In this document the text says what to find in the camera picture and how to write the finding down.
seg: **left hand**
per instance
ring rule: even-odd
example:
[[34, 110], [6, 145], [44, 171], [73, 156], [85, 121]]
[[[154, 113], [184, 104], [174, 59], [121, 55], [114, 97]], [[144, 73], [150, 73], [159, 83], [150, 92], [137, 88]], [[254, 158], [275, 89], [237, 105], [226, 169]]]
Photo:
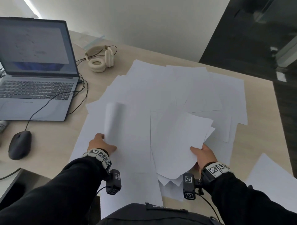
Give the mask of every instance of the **left hand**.
[[92, 148], [102, 148], [105, 151], [107, 151], [110, 156], [117, 149], [117, 147], [114, 145], [107, 144], [105, 141], [103, 141], [103, 139], [104, 134], [96, 134], [94, 139], [89, 142], [88, 150]]

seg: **cream headphones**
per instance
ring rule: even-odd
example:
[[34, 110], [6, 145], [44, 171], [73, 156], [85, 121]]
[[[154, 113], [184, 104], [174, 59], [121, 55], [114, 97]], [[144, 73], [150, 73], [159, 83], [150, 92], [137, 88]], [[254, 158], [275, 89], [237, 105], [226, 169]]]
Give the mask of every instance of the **cream headphones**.
[[[92, 53], [99, 51], [99, 50], [106, 50], [105, 51], [105, 60], [102, 58], [93, 58], [89, 60], [89, 55]], [[90, 48], [85, 53], [86, 60], [88, 61], [88, 65], [94, 72], [100, 73], [103, 72], [106, 67], [112, 67], [113, 66], [113, 52], [110, 47], [107, 45], [99, 45]]]

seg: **black computer mouse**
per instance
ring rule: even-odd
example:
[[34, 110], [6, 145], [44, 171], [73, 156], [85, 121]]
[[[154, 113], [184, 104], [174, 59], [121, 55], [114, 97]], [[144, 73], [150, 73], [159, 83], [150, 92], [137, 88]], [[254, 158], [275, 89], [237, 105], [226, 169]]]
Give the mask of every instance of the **black computer mouse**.
[[32, 134], [30, 131], [22, 131], [13, 136], [9, 148], [9, 158], [19, 160], [27, 156], [31, 150]]

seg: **headphone ear cup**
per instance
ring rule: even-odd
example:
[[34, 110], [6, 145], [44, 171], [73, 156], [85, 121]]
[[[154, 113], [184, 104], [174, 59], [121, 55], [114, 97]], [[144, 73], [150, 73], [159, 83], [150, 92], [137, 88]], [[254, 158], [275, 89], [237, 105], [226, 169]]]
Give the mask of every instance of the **headphone ear cup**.
[[113, 52], [111, 49], [105, 51], [105, 63], [107, 67], [113, 66]]
[[88, 62], [89, 67], [91, 68], [92, 71], [96, 73], [101, 73], [106, 69], [106, 64], [103, 59], [101, 58], [93, 58]]

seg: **laptop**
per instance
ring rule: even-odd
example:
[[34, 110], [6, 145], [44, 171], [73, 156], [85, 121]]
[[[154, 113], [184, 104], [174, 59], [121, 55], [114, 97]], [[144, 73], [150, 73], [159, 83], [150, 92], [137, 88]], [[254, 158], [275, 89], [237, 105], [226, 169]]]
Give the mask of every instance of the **laptop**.
[[31, 120], [64, 121], [79, 80], [66, 22], [0, 17], [0, 31], [0, 120], [29, 120], [48, 103]]

